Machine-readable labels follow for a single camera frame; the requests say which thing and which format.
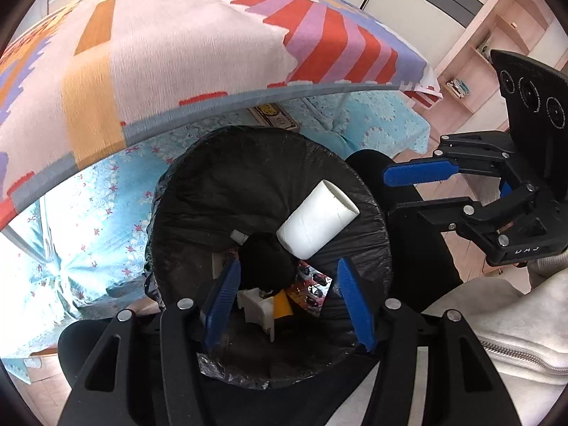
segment person's leg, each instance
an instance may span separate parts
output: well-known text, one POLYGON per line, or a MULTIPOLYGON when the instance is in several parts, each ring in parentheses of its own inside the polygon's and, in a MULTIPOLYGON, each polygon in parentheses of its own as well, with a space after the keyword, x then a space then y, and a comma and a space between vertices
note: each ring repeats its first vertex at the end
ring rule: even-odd
POLYGON ((73 388, 81 367, 109 326, 110 319, 80 320, 61 333, 58 342, 58 357, 61 370, 73 388))
MULTIPOLYGON (((385 185, 382 173, 393 163, 386 155, 366 149, 351 155, 347 163, 365 182, 385 218, 397 203, 422 201, 414 186, 385 185)), ((444 237, 420 216, 387 219, 387 230, 393 258, 391 297, 421 312, 462 284, 444 237)))

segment black pants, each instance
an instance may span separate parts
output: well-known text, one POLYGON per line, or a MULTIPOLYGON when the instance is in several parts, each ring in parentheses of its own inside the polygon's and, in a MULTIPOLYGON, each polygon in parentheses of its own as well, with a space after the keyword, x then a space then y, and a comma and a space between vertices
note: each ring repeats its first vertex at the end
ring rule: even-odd
MULTIPOLYGON (((380 152, 359 151, 347 163, 359 173, 385 213, 396 203, 422 200, 413 186, 384 185, 382 172, 392 160, 380 152)), ((399 217, 388 220, 387 228, 393 257, 392 297, 423 311, 462 283, 441 234, 423 219, 399 217)), ((108 322, 79 321, 61 334, 59 360, 71 386, 108 322)), ((323 426, 376 363, 376 357, 352 354, 330 370, 276 390, 252 391, 207 377, 203 377, 203 385, 219 426, 323 426)))

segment blue floral fabric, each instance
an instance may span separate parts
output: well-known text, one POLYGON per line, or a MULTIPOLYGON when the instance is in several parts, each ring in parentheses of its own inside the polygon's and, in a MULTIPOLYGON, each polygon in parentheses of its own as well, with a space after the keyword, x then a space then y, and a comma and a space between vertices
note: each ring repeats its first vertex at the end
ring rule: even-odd
MULTIPOLYGON (((340 97, 308 99, 331 117, 340 97)), ((363 148, 390 156, 427 148, 430 126, 405 106, 398 92, 353 93, 339 118, 326 124, 332 131, 301 100, 281 105, 301 123, 302 134, 343 158, 363 148)), ((58 254, 54 264, 37 264, 0 236, 0 278, 11 290, 8 299, 0 300, 0 357, 27 357, 56 343, 71 322, 112 317, 142 297, 146 228, 158 179, 212 130, 257 124, 249 111, 241 110, 180 127, 118 152, 47 193, 47 218, 58 254)), ((42 249, 42 233, 33 224, 38 219, 34 205, 14 222, 19 230, 29 225, 30 241, 42 249)))

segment white plastic piece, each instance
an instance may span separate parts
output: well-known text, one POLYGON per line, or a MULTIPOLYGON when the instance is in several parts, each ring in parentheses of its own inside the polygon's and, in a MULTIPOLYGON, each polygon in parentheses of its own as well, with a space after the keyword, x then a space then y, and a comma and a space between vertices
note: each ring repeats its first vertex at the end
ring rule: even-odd
POLYGON ((337 186, 322 180, 282 224, 276 235, 286 250, 307 260, 359 216, 359 209, 337 186))
POLYGON ((248 239, 248 235, 243 234, 242 232, 239 232, 238 230, 235 229, 231 232, 231 239, 233 239, 238 244, 242 245, 243 243, 246 242, 246 239, 248 239))
POLYGON ((245 309, 245 321, 258 324, 274 342, 274 298, 263 299, 259 296, 260 289, 241 290, 237 292, 237 306, 245 309))

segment bed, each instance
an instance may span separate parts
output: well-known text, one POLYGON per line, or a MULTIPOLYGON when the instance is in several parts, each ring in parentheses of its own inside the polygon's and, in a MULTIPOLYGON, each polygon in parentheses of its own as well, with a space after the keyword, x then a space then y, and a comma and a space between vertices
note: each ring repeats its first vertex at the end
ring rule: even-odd
POLYGON ((340 157, 427 150, 428 63, 342 0, 80 0, 0 59, 0 357, 144 296, 155 184, 278 102, 340 157))

